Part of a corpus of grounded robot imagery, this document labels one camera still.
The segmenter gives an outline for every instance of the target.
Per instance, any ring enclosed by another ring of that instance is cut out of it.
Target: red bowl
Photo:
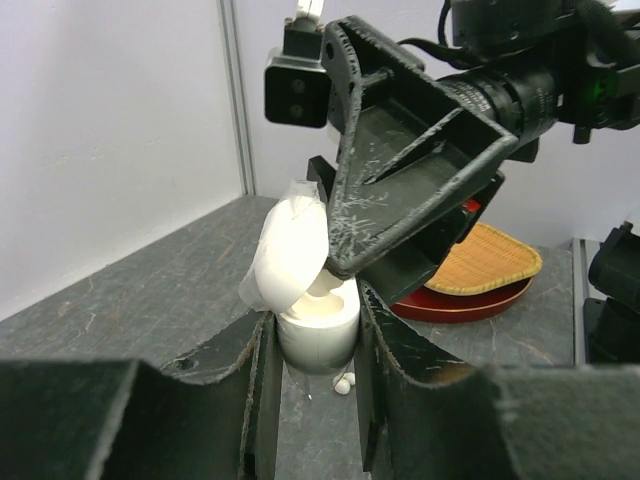
[[[513,305],[533,283],[533,278],[479,295],[457,296],[420,287],[391,307],[399,317],[429,323],[476,322],[493,317]]]

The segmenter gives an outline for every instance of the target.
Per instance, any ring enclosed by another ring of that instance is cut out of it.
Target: table surface
[[[133,356],[159,366],[191,350],[246,311],[237,286],[274,204],[240,198],[0,322],[0,356]],[[539,251],[542,271],[505,313],[463,325],[408,323],[473,364],[571,364],[571,255]],[[369,478],[355,394],[336,395],[326,378],[312,379],[311,389],[309,401],[283,376],[276,478]]]

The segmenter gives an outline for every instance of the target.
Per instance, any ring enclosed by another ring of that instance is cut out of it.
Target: white ball
[[[333,390],[340,395],[347,395],[351,391],[351,385],[346,378],[341,378]]]
[[[349,385],[351,385],[352,387],[355,386],[356,384],[356,374],[353,372],[347,372],[344,374],[344,376],[342,377],[344,378],[347,382],[349,382]]]

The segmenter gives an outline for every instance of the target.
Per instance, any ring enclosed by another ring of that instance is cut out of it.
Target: yellow tray
[[[533,277],[541,268],[542,258],[533,248],[477,223],[425,286],[448,295],[478,295]]]

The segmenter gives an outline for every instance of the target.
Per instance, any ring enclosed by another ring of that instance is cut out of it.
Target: white small object
[[[358,336],[356,281],[324,270],[328,254],[327,214],[317,184],[293,182],[269,212],[239,289],[247,305],[277,315],[284,359],[312,375],[344,371]]]
[[[349,382],[349,385],[351,385],[352,387],[354,387],[356,385],[356,374],[353,372],[347,372],[344,374],[344,376],[342,377],[344,378],[347,382]]]
[[[333,390],[340,395],[348,395],[351,391],[351,384],[346,378],[342,377],[340,380],[338,380],[336,386],[333,387]]]
[[[324,0],[298,0],[296,18],[307,18],[314,23],[320,21]]]

